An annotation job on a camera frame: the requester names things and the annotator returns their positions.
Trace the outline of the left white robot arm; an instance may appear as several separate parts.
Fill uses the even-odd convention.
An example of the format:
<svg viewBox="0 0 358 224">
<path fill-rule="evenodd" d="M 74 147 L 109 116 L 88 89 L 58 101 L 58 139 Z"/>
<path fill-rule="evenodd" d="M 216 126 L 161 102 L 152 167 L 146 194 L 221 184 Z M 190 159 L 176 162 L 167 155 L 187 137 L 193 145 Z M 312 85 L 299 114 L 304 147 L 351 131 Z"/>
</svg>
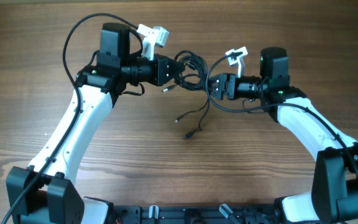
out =
<svg viewBox="0 0 358 224">
<path fill-rule="evenodd" d="M 119 223 L 114 204 L 82 197 L 75 188 L 81 160 L 99 125 L 127 85 L 162 86 L 184 66 L 154 52 L 168 30 L 161 26 L 105 23 L 100 47 L 77 76 L 71 103 L 52 136 L 26 168 L 6 179 L 14 223 Z"/>
</svg>

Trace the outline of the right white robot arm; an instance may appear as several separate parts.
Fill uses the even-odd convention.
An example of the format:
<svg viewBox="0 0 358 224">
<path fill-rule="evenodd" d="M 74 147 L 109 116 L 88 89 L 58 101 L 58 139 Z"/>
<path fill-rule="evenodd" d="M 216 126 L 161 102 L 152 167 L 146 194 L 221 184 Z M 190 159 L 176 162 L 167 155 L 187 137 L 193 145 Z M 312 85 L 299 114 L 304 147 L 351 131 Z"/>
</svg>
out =
<svg viewBox="0 0 358 224">
<path fill-rule="evenodd" d="M 358 219 L 358 141 L 331 124 L 299 88 L 290 85 L 289 58 L 281 47 L 260 53 L 259 76 L 245 75 L 246 48 L 225 59 L 237 73 L 206 76 L 206 94 L 219 100 L 259 100 L 259 110 L 291 131 L 315 161 L 309 192 L 276 199 L 272 223 L 345 223 Z"/>
</svg>

